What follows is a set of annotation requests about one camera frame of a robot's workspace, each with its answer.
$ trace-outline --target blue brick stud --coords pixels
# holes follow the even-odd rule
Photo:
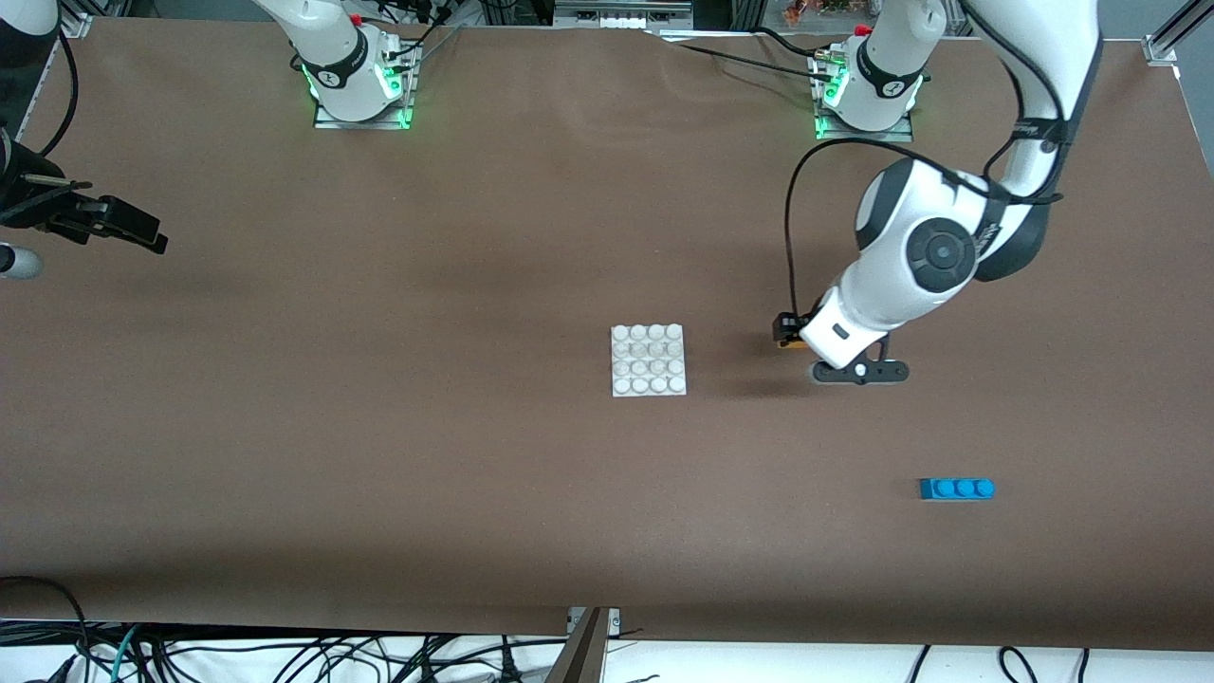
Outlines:
[[[924,501],[989,501],[994,482],[989,479],[920,479],[919,497]]]

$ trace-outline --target brown tabletop surface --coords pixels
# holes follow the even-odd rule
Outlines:
[[[1136,42],[1105,49],[1040,256],[898,330],[910,381],[866,389],[770,340],[796,76],[466,30],[413,130],[344,132],[272,23],[97,21],[75,50],[52,159],[170,245],[4,233],[46,262],[0,281],[4,574],[126,621],[552,632],[611,604],[658,638],[1214,648],[1214,201]],[[1006,76],[974,40],[930,68],[913,148],[977,170]],[[812,161],[804,300],[892,160]],[[608,330],[652,321],[683,325],[688,394],[613,399]],[[921,502],[927,477],[998,494]]]

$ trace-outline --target gray floor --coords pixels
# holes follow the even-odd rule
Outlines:
[[[1100,0],[1100,24],[1107,38],[1142,38],[1158,28],[1184,0]],[[268,19],[250,0],[140,0],[137,13],[191,19]],[[1207,164],[1214,159],[1214,22],[1178,50],[1180,82],[1189,101]]]

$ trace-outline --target white lego plate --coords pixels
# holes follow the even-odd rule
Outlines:
[[[681,324],[617,324],[611,328],[611,395],[686,397]]]

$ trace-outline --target teal cable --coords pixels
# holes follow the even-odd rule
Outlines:
[[[131,626],[126,636],[123,636],[123,642],[118,644],[118,650],[114,653],[114,667],[109,670],[109,683],[118,683],[118,670],[123,666],[123,655],[126,654],[126,648],[131,647],[131,637],[135,636],[135,630],[138,627],[138,624]]]

